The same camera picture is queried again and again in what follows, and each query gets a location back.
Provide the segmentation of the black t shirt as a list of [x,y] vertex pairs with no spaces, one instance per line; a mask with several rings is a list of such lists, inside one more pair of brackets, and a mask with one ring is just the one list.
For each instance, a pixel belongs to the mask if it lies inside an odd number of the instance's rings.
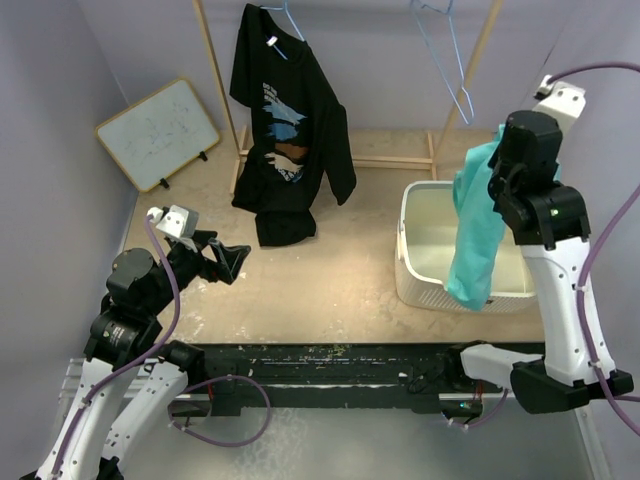
[[315,236],[322,182],[338,205],[357,185],[346,110],[309,45],[257,5],[243,10],[230,95],[249,109],[253,140],[233,206],[254,214],[262,247]]

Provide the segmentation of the teal t shirt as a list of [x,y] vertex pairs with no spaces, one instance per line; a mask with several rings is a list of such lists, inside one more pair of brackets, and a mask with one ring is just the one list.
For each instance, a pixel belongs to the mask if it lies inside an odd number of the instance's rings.
[[453,181],[458,229],[446,290],[472,311],[482,310],[491,295],[496,257],[507,229],[488,192],[493,174],[489,161],[499,148],[504,129],[500,125],[490,142],[467,151],[464,166]]

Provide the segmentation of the blue hanger of black shirt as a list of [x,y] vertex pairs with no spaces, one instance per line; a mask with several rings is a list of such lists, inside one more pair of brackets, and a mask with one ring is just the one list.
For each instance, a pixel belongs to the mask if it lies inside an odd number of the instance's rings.
[[[287,35],[295,37],[300,42],[305,42],[306,39],[302,34],[292,12],[289,0],[280,1],[277,5],[261,5],[260,9],[267,11],[272,17],[275,18],[274,22]],[[267,40],[267,45],[278,53],[283,59],[287,60],[288,56],[286,52],[281,48],[280,37],[277,34],[271,34]]]

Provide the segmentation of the light blue wire hanger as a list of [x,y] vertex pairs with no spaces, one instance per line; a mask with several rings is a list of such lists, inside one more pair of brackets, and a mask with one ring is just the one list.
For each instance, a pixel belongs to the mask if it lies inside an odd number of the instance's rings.
[[[475,107],[472,95],[466,85],[465,67],[457,38],[454,16],[455,2],[446,1],[444,6],[436,6],[427,1],[413,0],[409,2],[409,12],[453,101],[454,110],[460,115],[465,125],[472,125],[475,120]],[[446,23],[450,39],[448,57],[444,56],[444,50],[437,45],[435,37],[427,25],[428,15],[442,17]]]

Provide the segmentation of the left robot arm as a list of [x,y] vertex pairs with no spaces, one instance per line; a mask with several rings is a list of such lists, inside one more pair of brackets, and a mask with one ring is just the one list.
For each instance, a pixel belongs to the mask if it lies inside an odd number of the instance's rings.
[[168,342],[157,316],[180,305],[197,277],[232,284],[248,245],[224,246],[197,230],[194,248],[175,240],[158,258],[146,249],[120,253],[84,349],[79,386],[45,462],[31,479],[121,479],[134,450],[173,399],[202,387],[204,353]]

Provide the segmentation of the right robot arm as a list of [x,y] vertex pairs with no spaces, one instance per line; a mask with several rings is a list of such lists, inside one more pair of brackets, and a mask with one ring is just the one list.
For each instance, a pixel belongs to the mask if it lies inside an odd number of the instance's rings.
[[489,166],[488,193],[520,248],[536,289],[544,328],[541,355],[483,341],[458,346],[446,383],[467,391],[479,380],[513,393],[530,414],[573,410],[634,389],[602,337],[589,276],[585,201],[555,180],[563,134],[552,116],[519,110],[506,120]]

